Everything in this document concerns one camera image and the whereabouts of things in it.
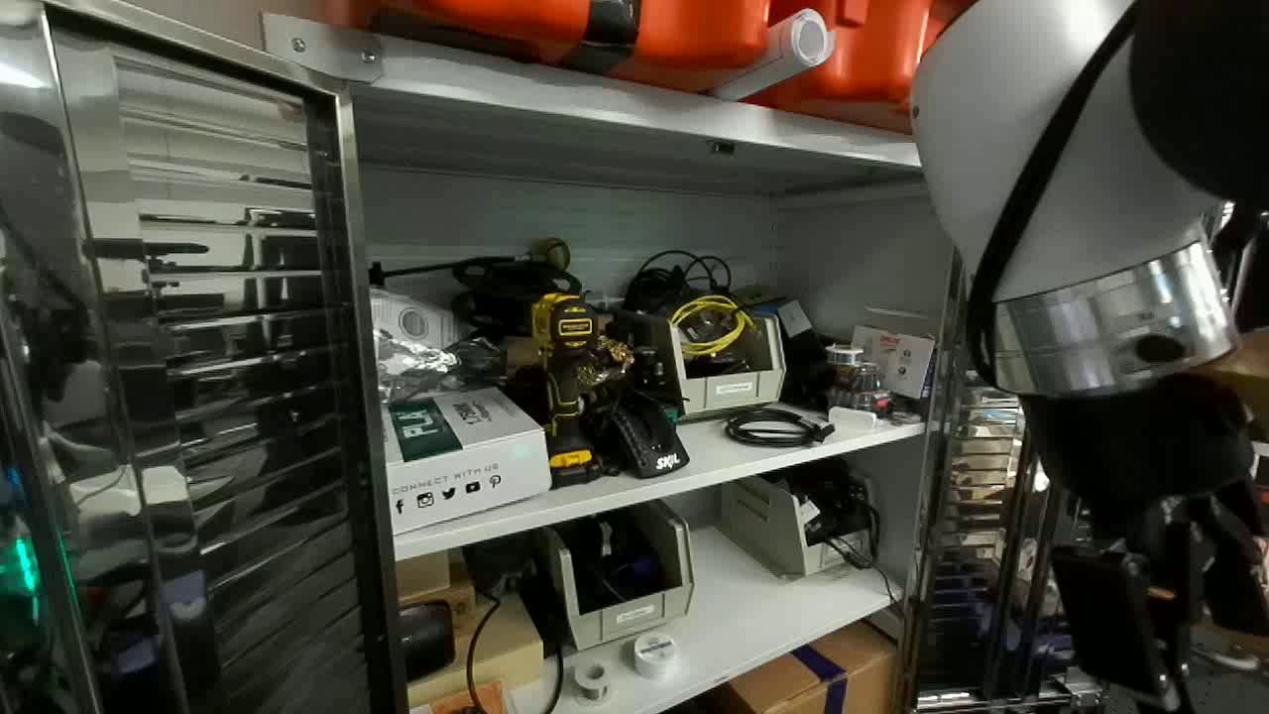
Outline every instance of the white cylinder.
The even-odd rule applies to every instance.
[[[778,86],[807,67],[830,62],[836,38],[820,10],[799,9],[764,33],[764,56],[712,86],[716,100],[745,100],[764,86]]]
[[[633,657],[633,675],[663,677],[678,657],[678,637],[638,633],[629,657]]]
[[[608,662],[580,662],[580,665],[569,665],[569,681],[575,681],[592,703],[608,696],[608,688],[612,688]]]

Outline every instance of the cardboard box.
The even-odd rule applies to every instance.
[[[733,714],[893,714],[894,646],[856,624],[733,677],[721,703]]]
[[[445,564],[445,567],[448,567],[448,587],[403,591],[396,580],[396,604],[415,605],[415,604],[445,600],[452,609],[452,625],[470,625],[474,624],[474,583],[462,564]]]
[[[454,692],[467,687],[467,650],[470,650],[474,617],[454,625],[454,657],[445,670],[432,670],[429,677],[407,681],[407,704],[432,704],[445,692]],[[478,646],[474,646],[474,687],[494,681],[499,688],[520,688],[530,681],[543,681],[543,637],[530,616],[515,595],[503,600],[499,616],[486,617]]]
[[[407,704],[407,714],[507,714],[507,696],[499,681],[478,681],[474,696],[478,696],[478,710],[467,688],[452,688],[437,703]]]
[[[432,595],[448,591],[448,552],[396,559],[396,600],[429,604]]]
[[[386,407],[392,531],[421,531],[551,493],[548,437],[499,387]]]

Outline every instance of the green light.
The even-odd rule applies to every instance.
[[[15,535],[0,559],[0,583],[33,600],[33,617],[38,617],[38,564],[33,540]]]

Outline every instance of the sticker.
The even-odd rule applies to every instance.
[[[396,400],[387,405],[387,415],[396,427],[400,458],[423,458],[462,449],[437,400]]]
[[[807,316],[805,316],[805,310],[799,310],[799,300],[783,300],[779,304],[779,324],[783,324],[783,338],[794,342],[797,331],[807,331],[814,324],[807,324]]]

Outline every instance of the silver cylinder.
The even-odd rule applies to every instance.
[[[1204,243],[994,304],[994,374],[1009,394],[1111,395],[1238,346]]]

